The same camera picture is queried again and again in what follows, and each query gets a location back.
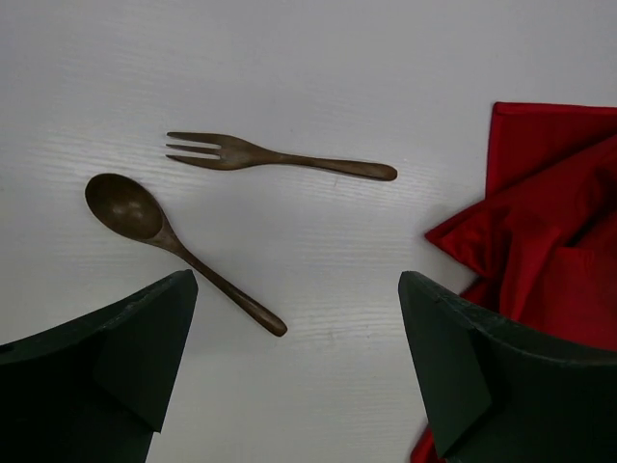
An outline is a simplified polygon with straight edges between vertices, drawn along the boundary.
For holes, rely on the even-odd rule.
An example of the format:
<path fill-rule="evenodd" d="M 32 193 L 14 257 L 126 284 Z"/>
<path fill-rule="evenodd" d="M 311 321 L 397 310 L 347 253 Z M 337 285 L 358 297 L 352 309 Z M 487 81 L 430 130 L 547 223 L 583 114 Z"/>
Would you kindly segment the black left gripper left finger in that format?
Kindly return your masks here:
<path fill-rule="evenodd" d="M 161 432 L 198 285 L 173 274 L 1 347 L 4 462 L 144 462 Z"/>

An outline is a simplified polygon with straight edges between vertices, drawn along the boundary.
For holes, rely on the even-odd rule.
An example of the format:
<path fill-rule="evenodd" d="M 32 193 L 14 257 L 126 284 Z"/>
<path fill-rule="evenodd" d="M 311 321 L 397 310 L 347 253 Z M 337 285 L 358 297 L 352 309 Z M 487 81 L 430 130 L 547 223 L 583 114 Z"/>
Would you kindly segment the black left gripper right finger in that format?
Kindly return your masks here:
<path fill-rule="evenodd" d="M 398 293 L 438 457 L 615 460 L 613 352 L 526 327 L 415 271 Z"/>

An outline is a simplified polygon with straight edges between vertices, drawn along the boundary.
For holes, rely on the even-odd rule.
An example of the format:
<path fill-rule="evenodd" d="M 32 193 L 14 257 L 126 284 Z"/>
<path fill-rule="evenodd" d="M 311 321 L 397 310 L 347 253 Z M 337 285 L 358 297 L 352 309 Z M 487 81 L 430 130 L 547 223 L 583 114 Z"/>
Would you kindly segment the red cloth napkin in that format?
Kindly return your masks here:
<path fill-rule="evenodd" d="M 470 303 L 616 356 L 616 111 L 494 105 L 484 199 L 426 233 L 475 273 Z M 415 462 L 437 456 L 427 426 Z"/>

